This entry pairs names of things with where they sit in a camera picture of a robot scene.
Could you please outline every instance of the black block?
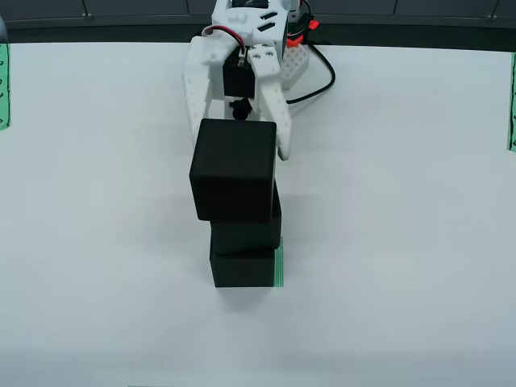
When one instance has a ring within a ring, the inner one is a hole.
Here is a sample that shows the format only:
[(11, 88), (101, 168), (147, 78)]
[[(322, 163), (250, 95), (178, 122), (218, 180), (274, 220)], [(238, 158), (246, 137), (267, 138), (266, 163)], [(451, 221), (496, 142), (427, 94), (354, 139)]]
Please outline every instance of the black block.
[(273, 250), (281, 244), (281, 205), (274, 185), (273, 216), (269, 223), (211, 223), (215, 254), (224, 256), (253, 250)]
[(269, 223), (276, 124), (203, 119), (190, 170), (199, 219)]
[(240, 48), (236, 48), (223, 66), (224, 95), (228, 97), (254, 98), (256, 77), (246, 55), (240, 64)]
[(212, 244), (210, 263), (217, 288), (274, 286), (274, 250), (217, 256)]

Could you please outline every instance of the white perforated block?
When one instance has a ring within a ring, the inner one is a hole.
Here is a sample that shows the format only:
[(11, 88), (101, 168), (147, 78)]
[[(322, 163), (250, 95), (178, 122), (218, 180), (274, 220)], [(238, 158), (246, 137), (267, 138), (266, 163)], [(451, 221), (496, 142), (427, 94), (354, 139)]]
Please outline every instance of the white perforated block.
[(283, 56), (281, 66), (281, 85), (283, 90), (290, 90), (299, 81), (310, 64), (310, 54), (308, 50), (298, 45), (297, 47), (287, 48)]

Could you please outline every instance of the gray wall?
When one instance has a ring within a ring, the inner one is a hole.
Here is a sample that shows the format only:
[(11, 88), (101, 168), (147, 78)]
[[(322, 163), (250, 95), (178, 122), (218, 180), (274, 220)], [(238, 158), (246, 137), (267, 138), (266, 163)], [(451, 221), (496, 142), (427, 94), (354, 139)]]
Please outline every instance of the gray wall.
[[(215, 0), (0, 0), (9, 28), (208, 23)], [(323, 23), (516, 27), (516, 0), (311, 0)]]

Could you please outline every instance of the black cable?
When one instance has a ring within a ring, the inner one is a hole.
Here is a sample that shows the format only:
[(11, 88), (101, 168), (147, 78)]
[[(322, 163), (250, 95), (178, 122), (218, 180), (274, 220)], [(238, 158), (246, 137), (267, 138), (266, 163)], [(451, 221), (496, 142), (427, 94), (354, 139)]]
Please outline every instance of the black cable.
[(292, 38), (294, 36), (300, 36), (301, 34), (303, 34), (306, 30), (308, 30), (310, 28), (310, 22), (314, 18), (314, 14), (312, 13), (312, 6), (308, 2), (308, 0), (302, 0), (301, 6), (303, 6), (303, 3), (306, 4), (306, 6), (308, 7), (308, 19), (306, 20), (305, 26), (299, 32), (296, 32), (295, 34), (290, 34), (289, 38)]
[(309, 42), (307, 44), (308, 47), (310, 47), (316, 54), (319, 58), (321, 58), (322, 62), (326, 65), (326, 67), (328, 67), (328, 70), (330, 70), (330, 73), (331, 73), (331, 81), (330, 83), (328, 83), (326, 86), (324, 86), (323, 88), (317, 90), (317, 91), (314, 91), (313, 93), (310, 93), (310, 94), (307, 94), (303, 97), (300, 97), (300, 98), (296, 98), (296, 99), (292, 99), (290, 101), (287, 101), (287, 103), (289, 105), (293, 105), (294, 103), (299, 103), (299, 102), (303, 102), (307, 99), (310, 99), (312, 97), (315, 97), (317, 95), (320, 95), (322, 93), (324, 93), (326, 90), (330, 89), (333, 84), (335, 83), (335, 80), (337, 79), (337, 75), (335, 74), (335, 70), (333, 69), (333, 66), (331, 65), (330, 61), (323, 55), (322, 52), (320, 52), (315, 46), (314, 44), (312, 44), (311, 42)]

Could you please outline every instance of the green marker strip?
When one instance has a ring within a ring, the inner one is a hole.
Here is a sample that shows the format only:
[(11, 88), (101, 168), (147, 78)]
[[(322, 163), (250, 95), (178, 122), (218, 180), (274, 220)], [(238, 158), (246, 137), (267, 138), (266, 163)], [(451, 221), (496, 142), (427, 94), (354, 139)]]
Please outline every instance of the green marker strip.
[(516, 54), (513, 54), (510, 95), (509, 145), (510, 151), (516, 152)]
[(9, 44), (0, 44), (0, 131), (10, 125), (9, 59)]
[(283, 287), (283, 238), (280, 247), (274, 252), (274, 287)]

